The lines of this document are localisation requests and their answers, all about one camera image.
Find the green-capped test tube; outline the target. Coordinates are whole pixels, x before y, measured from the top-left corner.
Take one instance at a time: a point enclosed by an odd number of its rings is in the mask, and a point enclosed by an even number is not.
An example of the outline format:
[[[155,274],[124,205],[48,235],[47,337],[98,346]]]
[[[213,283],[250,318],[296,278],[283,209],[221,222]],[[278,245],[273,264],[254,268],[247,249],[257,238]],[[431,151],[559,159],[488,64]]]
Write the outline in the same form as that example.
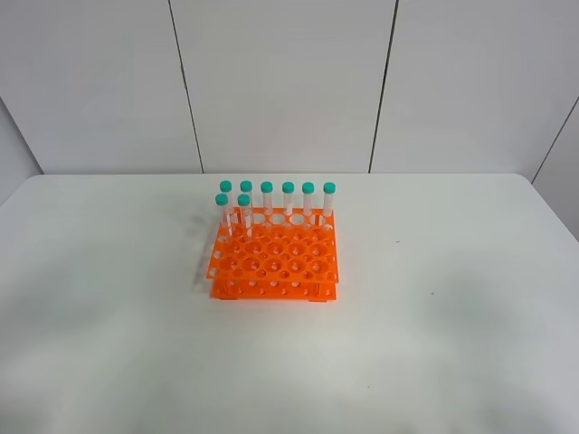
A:
[[[241,193],[238,196],[238,205],[241,213],[241,222],[245,231],[245,235],[250,238],[252,236],[253,213],[252,200],[247,193]]]
[[[230,203],[226,193],[219,193],[215,196],[215,203],[220,210],[220,227],[223,229],[226,237],[232,237],[232,222],[230,213]]]

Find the row test tube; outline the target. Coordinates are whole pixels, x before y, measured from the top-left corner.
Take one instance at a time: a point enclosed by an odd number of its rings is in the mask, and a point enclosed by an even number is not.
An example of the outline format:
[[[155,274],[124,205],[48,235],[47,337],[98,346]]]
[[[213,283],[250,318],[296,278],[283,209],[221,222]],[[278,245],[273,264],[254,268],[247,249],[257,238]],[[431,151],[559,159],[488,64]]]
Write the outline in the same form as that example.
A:
[[[282,184],[284,215],[288,217],[293,214],[294,189],[295,186],[292,182],[284,182]]]
[[[261,193],[262,193],[262,203],[265,215],[272,215],[273,204],[272,204],[272,193],[273,184],[270,181],[264,181],[261,183]]]
[[[336,192],[336,185],[332,182],[326,182],[323,185],[324,201],[323,201],[323,216],[331,217],[334,211],[333,201]]]
[[[244,194],[252,195],[252,182],[249,180],[241,181],[240,190]]]
[[[232,183],[229,180],[222,180],[219,184],[221,193],[225,194],[228,198],[228,203],[232,203]]]
[[[302,185],[303,193],[303,215],[309,217],[312,214],[312,199],[315,186],[311,182],[306,182]]]

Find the orange test tube rack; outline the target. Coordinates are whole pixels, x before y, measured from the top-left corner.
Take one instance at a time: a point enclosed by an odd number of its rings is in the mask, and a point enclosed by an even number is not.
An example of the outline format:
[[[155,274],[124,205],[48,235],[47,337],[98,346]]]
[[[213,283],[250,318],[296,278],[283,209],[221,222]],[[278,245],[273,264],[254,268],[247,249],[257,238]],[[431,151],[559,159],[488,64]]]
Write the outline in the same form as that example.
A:
[[[252,213],[250,229],[233,208],[229,229],[219,226],[206,277],[211,297],[219,299],[299,299],[327,302],[337,298],[339,282],[335,216],[300,208],[287,216],[282,208]]]

